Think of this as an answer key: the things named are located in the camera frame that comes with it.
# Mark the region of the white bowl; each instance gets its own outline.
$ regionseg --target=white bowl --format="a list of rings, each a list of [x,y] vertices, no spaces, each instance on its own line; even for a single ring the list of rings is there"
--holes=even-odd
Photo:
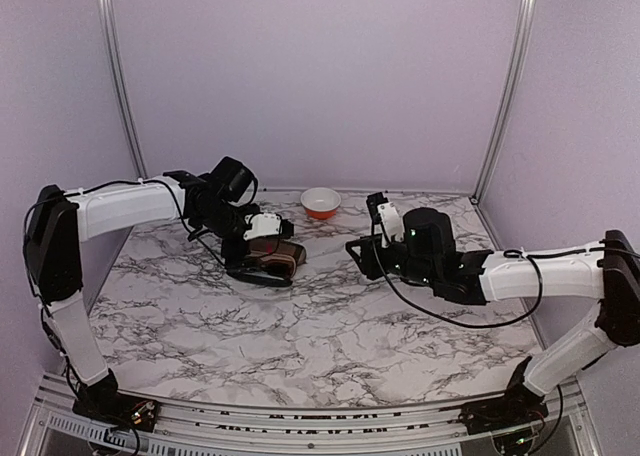
[[[329,219],[336,214],[342,198],[333,189],[311,188],[302,193],[300,202],[312,218]]]

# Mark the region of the table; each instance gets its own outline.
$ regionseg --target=table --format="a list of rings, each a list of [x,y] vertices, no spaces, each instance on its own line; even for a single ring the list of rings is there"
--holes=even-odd
[[[384,281],[366,280],[344,244],[370,231],[366,193],[341,193],[329,221],[309,219],[299,192],[260,192],[263,210],[295,224],[307,263],[287,289],[226,276],[180,223],[133,229],[90,313],[123,389],[175,399],[280,407],[388,406],[504,389],[540,351],[528,320],[465,330],[422,315]],[[389,193],[404,212],[451,216],[460,250],[491,247],[467,198]],[[214,247],[215,238],[207,236]],[[399,285],[412,301],[475,324],[512,319],[520,301],[458,306]]]

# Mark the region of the white wall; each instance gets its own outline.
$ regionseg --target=white wall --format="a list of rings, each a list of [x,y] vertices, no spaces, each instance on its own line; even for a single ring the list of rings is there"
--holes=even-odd
[[[113,0],[150,173],[471,193],[520,0]]]
[[[40,329],[21,258],[22,217],[42,186],[133,177],[96,0],[0,0],[0,448],[15,454],[43,369],[59,358]],[[122,241],[83,247],[95,293]]]
[[[640,249],[640,0],[538,0],[484,209],[503,245],[555,248],[619,228]],[[591,303],[546,302],[549,341]],[[580,376],[606,456],[638,454],[640,350]]]

